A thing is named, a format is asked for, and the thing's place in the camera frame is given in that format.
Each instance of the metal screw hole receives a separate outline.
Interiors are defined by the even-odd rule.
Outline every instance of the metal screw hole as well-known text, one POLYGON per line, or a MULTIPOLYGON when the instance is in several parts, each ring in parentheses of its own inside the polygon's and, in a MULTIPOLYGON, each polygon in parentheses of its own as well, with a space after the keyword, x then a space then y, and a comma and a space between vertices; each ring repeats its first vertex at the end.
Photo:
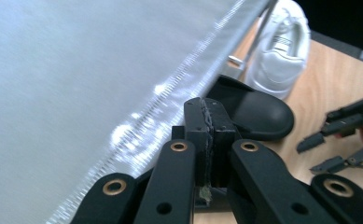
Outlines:
POLYGON ((157 212, 161 215, 167 215, 172 212, 172 205, 169 203, 160 203, 157 206, 157 212))
POLYGON ((340 197, 350 198, 354 195, 352 188, 339 180, 326 179, 324 181, 324 187, 326 187, 329 192, 340 197))
POLYGON ((258 150, 258 146, 255 145, 254 143, 251 143, 251 142, 242 143, 241 148, 246 150, 246 151, 250 151, 250 152, 258 150))
POLYGON ((170 148, 173 151, 185 151, 187 150, 188 146, 185 143, 181 143, 181 142, 177 142, 177 143, 173 143, 170 148))
POLYGON ((293 203, 291 205, 292 210, 294 210, 294 212, 301 214, 301 215, 308 215, 309 214, 309 209, 307 209, 307 207, 301 203, 293 203))
POLYGON ((105 183, 103 193, 108 196, 120 194, 126 189, 126 182, 122 179, 114 179, 105 183))

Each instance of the white sneaker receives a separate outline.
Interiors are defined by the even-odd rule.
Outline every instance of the white sneaker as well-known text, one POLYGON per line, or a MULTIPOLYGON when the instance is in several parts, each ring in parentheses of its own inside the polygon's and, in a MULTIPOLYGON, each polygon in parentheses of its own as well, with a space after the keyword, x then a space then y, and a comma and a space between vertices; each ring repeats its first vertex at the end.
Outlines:
POLYGON ((279 0, 258 38, 244 82, 286 98, 305 68, 309 47, 310 29, 303 10, 292 0, 279 0))

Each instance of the gray cloth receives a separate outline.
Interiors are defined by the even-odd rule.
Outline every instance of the gray cloth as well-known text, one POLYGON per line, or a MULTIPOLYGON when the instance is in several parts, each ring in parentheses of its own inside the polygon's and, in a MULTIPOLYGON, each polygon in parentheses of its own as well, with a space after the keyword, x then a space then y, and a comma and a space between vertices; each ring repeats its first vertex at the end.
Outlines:
POLYGON ((151 168, 266 4, 0 1, 0 223, 67 223, 151 168))

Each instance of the black plastic part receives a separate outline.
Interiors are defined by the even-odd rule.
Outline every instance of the black plastic part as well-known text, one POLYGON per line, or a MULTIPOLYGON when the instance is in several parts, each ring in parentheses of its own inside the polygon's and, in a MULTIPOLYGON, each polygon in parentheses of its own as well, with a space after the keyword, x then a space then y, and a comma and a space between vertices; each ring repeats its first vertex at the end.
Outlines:
POLYGON ((231 176, 227 196, 237 223, 259 223, 256 222, 258 209, 236 172, 231 176))
POLYGON ((339 223, 363 223, 363 189, 338 175, 317 175, 311 193, 339 223))
POLYGON ((315 133, 310 135, 309 137, 303 139, 298 146, 297 151, 298 153, 305 152, 309 149, 319 146, 325 142, 324 135, 322 133, 315 133))
POLYGON ((135 197, 136 183, 134 178, 124 174, 102 177, 85 196, 71 223, 132 223, 134 213, 130 212, 130 209, 139 203, 134 200, 137 198, 135 197), (124 181, 125 189, 119 194, 107 195, 104 192, 104 186, 113 180, 124 181))
POLYGON ((214 130, 210 184, 215 188, 225 188, 229 183, 231 171, 229 160, 231 145, 241 137, 220 102, 208 98, 204 101, 214 130))
POLYGON ((173 139, 185 139, 185 127, 173 126, 172 127, 172 140, 173 139))
POLYGON ((346 168, 346 164, 344 164, 344 159, 340 156, 328 159, 323 161, 322 163, 312 167, 310 171, 314 175, 326 174, 326 173, 337 173, 344 168, 346 168))
POLYGON ((242 138, 279 140, 294 126, 294 115, 286 103, 231 77, 220 76, 206 97, 224 105, 242 138))
POLYGON ((350 130, 354 130, 360 127, 362 124, 363 124, 363 115, 355 114, 342 119, 334 120, 331 123, 327 123, 321 129, 321 133, 324 136, 329 136, 331 134, 342 133, 342 132, 348 133, 350 132, 350 130))
POLYGON ((289 173, 282 159, 259 142, 236 141, 230 161, 257 208, 255 223, 336 223, 289 173))
POLYGON ((149 179, 134 223, 191 223, 195 147, 189 141, 167 142, 149 179))
POLYGON ((342 107, 339 110, 328 112, 326 122, 333 122, 337 119, 343 119, 345 117, 358 114, 362 111, 363 111, 363 99, 353 104, 342 107))
POLYGON ((212 126, 206 122, 202 112, 202 101, 194 98, 184 103, 185 139, 193 143, 196 148, 196 186, 202 187, 210 181, 212 126))

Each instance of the wooden surface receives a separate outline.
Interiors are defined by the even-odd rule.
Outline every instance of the wooden surface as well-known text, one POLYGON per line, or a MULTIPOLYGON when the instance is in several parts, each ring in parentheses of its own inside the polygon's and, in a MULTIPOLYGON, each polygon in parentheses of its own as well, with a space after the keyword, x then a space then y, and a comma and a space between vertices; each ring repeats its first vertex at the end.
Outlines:
MULTIPOLYGON (((244 57, 251 39, 251 35, 248 35, 235 51, 236 56, 244 57)), ((327 112, 361 98, 363 62, 312 41, 306 69, 286 99, 286 103, 294 112, 294 129, 283 141, 264 144, 283 158, 294 177, 310 184, 313 175, 309 169, 312 166, 337 155, 346 158, 362 148, 363 144, 358 134, 343 139, 331 136, 326 138, 324 145, 301 155, 296 152, 297 144, 304 137, 319 131, 327 112)), ((346 169, 338 175, 347 177, 363 188, 362 169, 346 169)), ((199 224, 236 223, 232 213, 196 214, 194 221, 199 224)))

